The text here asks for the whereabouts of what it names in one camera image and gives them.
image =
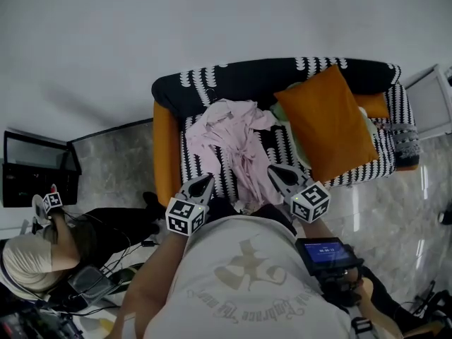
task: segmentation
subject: marble floor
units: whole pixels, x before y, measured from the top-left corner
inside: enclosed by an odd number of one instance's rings
[[[141,194],[155,190],[152,135],[153,125],[147,123],[74,143],[83,170],[74,212],[144,207]],[[452,199],[452,136],[431,138],[421,146],[416,171],[331,189],[324,217],[398,302],[412,300],[433,279],[452,291],[452,227],[436,223]],[[139,248],[123,265],[143,262],[153,250]]]

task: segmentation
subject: black and white patterned sofa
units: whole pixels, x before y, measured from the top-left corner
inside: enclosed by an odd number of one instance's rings
[[[216,100],[226,98],[257,101],[261,109],[268,109],[276,102],[273,93],[284,90],[295,82],[303,82],[332,64],[339,66],[354,94],[384,92],[391,119],[372,119],[383,127],[377,128],[378,138],[374,139],[379,159],[325,182],[325,186],[356,184],[388,176],[395,170],[414,169],[419,162],[418,138],[412,129],[400,128],[400,125],[402,128],[404,125],[414,126],[415,120],[406,91],[398,82],[399,66],[359,59],[262,59],[194,69],[165,76],[154,82],[152,92],[155,101],[168,109],[179,122],[182,182],[204,173],[199,158],[186,148],[185,131],[202,115],[206,107]],[[398,129],[392,129],[391,124],[396,124]],[[298,166],[309,173],[297,161],[284,126],[274,126],[270,131],[259,131],[258,134],[271,162]],[[411,154],[407,155],[403,150],[397,149],[398,146],[407,144],[414,147]],[[215,180],[215,195],[235,201],[238,197],[237,179],[225,159],[225,151],[222,148],[215,150],[222,163],[221,174]]]

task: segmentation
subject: pink shirt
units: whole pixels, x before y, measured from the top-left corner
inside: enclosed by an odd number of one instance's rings
[[[222,99],[212,104],[203,116],[186,131],[189,151],[200,157],[204,172],[220,173],[213,146],[224,148],[232,171],[237,176],[239,199],[279,204],[282,196],[267,175],[270,164],[254,129],[270,130],[279,124],[269,111],[262,111],[256,102],[233,102]]]

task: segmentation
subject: white wall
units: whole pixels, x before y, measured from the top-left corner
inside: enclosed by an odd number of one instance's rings
[[[32,224],[31,208],[0,208],[0,239],[9,239],[20,234],[22,222],[27,220]]]
[[[452,61],[452,0],[0,0],[0,129],[67,141],[152,115],[163,75],[264,57]]]

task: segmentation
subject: camera screen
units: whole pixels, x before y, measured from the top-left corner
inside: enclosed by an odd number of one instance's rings
[[[340,242],[324,242],[315,244],[305,244],[312,261],[314,263],[325,263],[350,258]]]

